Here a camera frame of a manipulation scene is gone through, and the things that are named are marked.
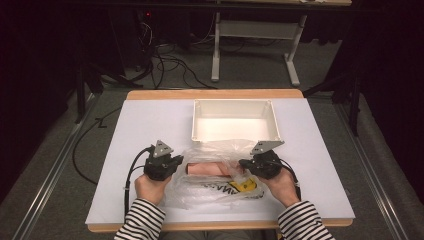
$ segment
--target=open rectangular container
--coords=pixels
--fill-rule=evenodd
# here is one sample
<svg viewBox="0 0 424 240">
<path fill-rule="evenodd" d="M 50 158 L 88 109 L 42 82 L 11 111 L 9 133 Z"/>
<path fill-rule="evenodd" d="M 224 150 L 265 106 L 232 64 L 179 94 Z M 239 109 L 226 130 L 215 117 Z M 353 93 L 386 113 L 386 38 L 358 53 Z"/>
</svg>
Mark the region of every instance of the open rectangular container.
<svg viewBox="0 0 424 240">
<path fill-rule="evenodd" d="M 272 101 L 194 100 L 192 140 L 206 142 L 230 139 L 281 142 Z"/>
</svg>

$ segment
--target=striped shirt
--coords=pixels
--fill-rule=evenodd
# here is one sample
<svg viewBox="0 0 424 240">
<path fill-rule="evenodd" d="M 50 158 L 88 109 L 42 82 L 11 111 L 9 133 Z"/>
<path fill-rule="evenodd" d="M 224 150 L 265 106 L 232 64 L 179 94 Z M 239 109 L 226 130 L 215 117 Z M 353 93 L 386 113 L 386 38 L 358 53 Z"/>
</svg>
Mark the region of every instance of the striped shirt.
<svg viewBox="0 0 424 240">
<path fill-rule="evenodd" d="M 136 199 L 125 217 L 125 225 L 115 239 L 156 240 L 165 219 L 165 212 L 144 199 Z M 286 209 L 278 217 L 284 239 L 334 239 L 322 224 L 315 206 L 299 202 Z"/>
</svg>

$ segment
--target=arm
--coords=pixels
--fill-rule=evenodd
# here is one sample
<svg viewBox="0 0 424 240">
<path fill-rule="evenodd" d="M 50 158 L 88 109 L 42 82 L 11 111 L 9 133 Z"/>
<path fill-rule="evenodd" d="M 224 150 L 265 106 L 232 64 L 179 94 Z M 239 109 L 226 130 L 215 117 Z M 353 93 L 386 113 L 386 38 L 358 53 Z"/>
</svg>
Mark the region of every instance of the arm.
<svg viewBox="0 0 424 240">
<path fill-rule="evenodd" d="M 259 179 L 286 207 L 278 217 L 278 225 L 285 239 L 334 239 L 322 224 L 315 206 L 297 197 L 293 176 L 288 170 L 282 168 L 277 176 L 269 180 Z"/>
<path fill-rule="evenodd" d="M 125 216 L 125 224 L 115 235 L 115 239 L 158 239 L 165 219 L 165 212 L 157 205 L 163 198 L 166 184 L 171 180 L 151 180 L 141 175 L 135 180 L 137 199 Z"/>
</svg>

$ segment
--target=person's right hand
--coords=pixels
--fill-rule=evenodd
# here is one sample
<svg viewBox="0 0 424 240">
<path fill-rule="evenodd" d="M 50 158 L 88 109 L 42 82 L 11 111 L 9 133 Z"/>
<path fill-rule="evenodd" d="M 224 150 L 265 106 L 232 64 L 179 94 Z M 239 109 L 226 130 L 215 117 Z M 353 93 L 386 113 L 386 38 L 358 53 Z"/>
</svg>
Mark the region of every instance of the person's right hand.
<svg viewBox="0 0 424 240">
<path fill-rule="evenodd" d="M 166 184 L 171 181 L 171 177 L 163 181 L 155 181 L 145 174 L 141 175 L 134 182 L 137 198 L 145 199 L 157 206 L 164 196 Z"/>
<path fill-rule="evenodd" d="M 289 170 L 281 168 L 281 171 L 277 176 L 271 179 L 259 177 L 259 180 L 268 186 L 272 195 L 286 208 L 300 202 L 296 194 L 293 176 Z"/>
</svg>

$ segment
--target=plastic bag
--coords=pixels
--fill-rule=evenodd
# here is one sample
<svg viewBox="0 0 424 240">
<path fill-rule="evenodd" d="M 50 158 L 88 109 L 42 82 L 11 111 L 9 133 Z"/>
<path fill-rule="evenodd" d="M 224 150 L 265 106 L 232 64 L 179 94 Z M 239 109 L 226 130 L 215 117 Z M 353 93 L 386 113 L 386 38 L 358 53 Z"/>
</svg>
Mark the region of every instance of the plastic bag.
<svg viewBox="0 0 424 240">
<path fill-rule="evenodd" d="M 238 164 L 240 159 L 252 157 L 255 144 L 243 139 L 213 141 L 197 143 L 184 151 L 183 163 L 167 186 L 165 205 L 189 209 L 200 204 L 263 197 L 262 182 Z M 188 165 L 196 163 L 218 163 L 219 168 L 225 166 L 228 176 L 188 174 Z"/>
</svg>

